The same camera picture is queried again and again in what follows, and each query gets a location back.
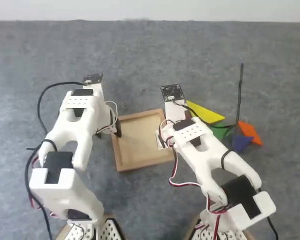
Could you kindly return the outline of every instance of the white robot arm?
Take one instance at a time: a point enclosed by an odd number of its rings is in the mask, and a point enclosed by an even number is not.
[[[215,207],[227,206],[220,218],[220,231],[244,230],[276,211],[265,191],[257,193],[262,182],[257,172],[236,152],[229,151],[198,117],[186,119],[187,105],[179,84],[161,88],[165,100],[167,125],[161,130],[162,139],[169,139],[195,173],[202,193],[215,202]],[[238,177],[219,186],[212,178],[214,169],[224,169]],[[215,214],[201,213],[201,220],[213,226]]]
[[[31,192],[58,218],[80,225],[87,240],[99,239],[104,208],[77,171],[87,167],[94,135],[103,132],[121,137],[118,111],[115,113],[104,101],[102,78],[102,73],[88,75],[83,89],[67,92],[56,123],[46,135],[58,151],[50,142],[42,143],[38,151],[41,168],[33,169],[29,181]],[[70,141],[77,142],[74,154],[59,151]]]

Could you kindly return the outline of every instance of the wooden frame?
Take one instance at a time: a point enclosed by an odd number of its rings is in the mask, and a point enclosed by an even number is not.
[[[174,159],[171,149],[158,149],[156,130],[165,119],[161,108],[120,116],[122,137],[111,135],[118,172]]]

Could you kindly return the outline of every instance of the black cable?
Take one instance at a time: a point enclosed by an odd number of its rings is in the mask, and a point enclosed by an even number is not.
[[[40,105],[41,105],[41,101],[42,101],[42,97],[44,96],[45,92],[50,89],[50,88],[53,88],[53,87],[56,87],[56,86],[60,86],[60,85],[80,85],[80,86],[84,86],[84,84],[82,82],[78,82],[78,81],[64,81],[64,82],[57,82],[57,83],[54,83],[54,84],[51,84],[49,86],[47,86],[43,91],[42,93],[40,94],[39,96],[39,99],[38,99],[38,103],[37,103],[37,106],[36,106],[36,114],[37,114],[37,117],[38,117],[38,120],[39,120],[39,123],[41,125],[41,127],[43,128],[43,131],[45,134],[48,134],[48,131],[47,131],[47,128],[46,126],[44,125],[44,122],[42,121],[41,119],[41,116],[40,116]]]
[[[237,106],[236,106],[236,118],[235,118],[235,124],[232,125],[231,127],[229,127],[223,134],[223,137],[221,139],[221,141],[223,141],[228,132],[232,129],[234,129],[234,134],[232,137],[232,144],[230,144],[229,149],[222,155],[221,157],[221,168],[224,170],[225,169],[225,157],[233,151],[233,148],[235,146],[235,136],[236,136],[236,132],[238,129],[238,122],[239,122],[239,118],[240,118],[240,107],[241,107],[241,91],[242,91],[242,82],[243,82],[243,76],[244,76],[244,64],[241,63],[240,65],[240,77],[239,77],[239,85],[238,85],[238,102],[237,102]]]
[[[270,227],[271,227],[271,229],[272,229],[272,231],[273,231],[273,233],[274,233],[274,235],[275,235],[275,240],[279,240],[279,234],[278,234],[278,232],[277,232],[277,230],[276,230],[274,224],[272,223],[270,217],[267,216],[266,219],[267,219],[267,221],[268,221],[268,223],[269,223],[269,225],[270,225]]]
[[[242,81],[244,78],[244,64],[241,63],[240,65],[240,77],[239,77],[239,85],[238,85],[238,102],[236,106],[236,118],[235,118],[235,127],[234,127],[234,134],[236,136],[238,133],[238,123],[240,118],[240,108],[241,108],[241,91],[242,91]],[[232,147],[235,146],[235,138],[232,138]]]
[[[29,199],[33,199],[36,204],[40,207],[40,209],[42,210],[43,213],[43,217],[44,217],[44,221],[46,224],[46,229],[48,231],[49,234],[49,239],[53,240],[52,237],[52,233],[51,233],[51,229],[50,229],[50,223],[49,223],[49,219],[48,219],[48,215],[47,212],[45,210],[45,207],[42,205],[42,203],[32,194],[31,190],[30,190],[30,186],[29,186],[29,166],[32,162],[32,159],[34,158],[34,156],[37,154],[37,151],[40,149],[41,145],[43,142],[48,142],[51,143],[53,145],[54,150],[57,150],[56,144],[51,141],[50,139],[44,139],[32,152],[31,156],[29,157],[28,161],[25,164],[25,171],[24,171],[24,183],[25,183],[25,188],[26,191],[28,193]]]
[[[221,168],[225,169],[225,157],[231,152],[230,149],[228,149],[221,157]]]

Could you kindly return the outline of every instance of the black rubber band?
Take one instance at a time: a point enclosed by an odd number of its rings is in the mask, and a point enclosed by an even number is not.
[[[228,149],[221,157],[221,168],[224,170],[225,169],[225,157],[230,153],[231,150]]]
[[[54,151],[55,151],[55,152],[58,152],[57,146],[56,146],[56,144],[55,144],[54,141],[52,141],[52,140],[50,140],[50,139],[44,139],[42,142],[51,143],[51,145],[52,145],[53,148],[54,148]]]

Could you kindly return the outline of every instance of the gray carpet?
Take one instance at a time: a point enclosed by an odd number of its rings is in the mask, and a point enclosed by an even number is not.
[[[44,138],[36,118],[49,84],[104,72],[107,100],[126,115],[163,108],[160,86],[180,83],[188,100],[233,121],[239,64],[245,62],[241,119],[255,125],[263,147],[242,154],[277,206],[281,240],[300,240],[300,23],[0,22],[0,239],[48,239],[41,212],[30,208],[24,166]],[[42,102],[49,129],[72,86],[51,89]],[[173,163],[117,173],[109,136],[94,139],[86,185],[117,217],[130,240],[180,240],[205,198],[167,183]],[[215,173],[224,181],[224,173]],[[178,181],[194,181],[180,164]],[[64,224],[51,219],[54,236]],[[267,223],[250,228],[274,240]]]

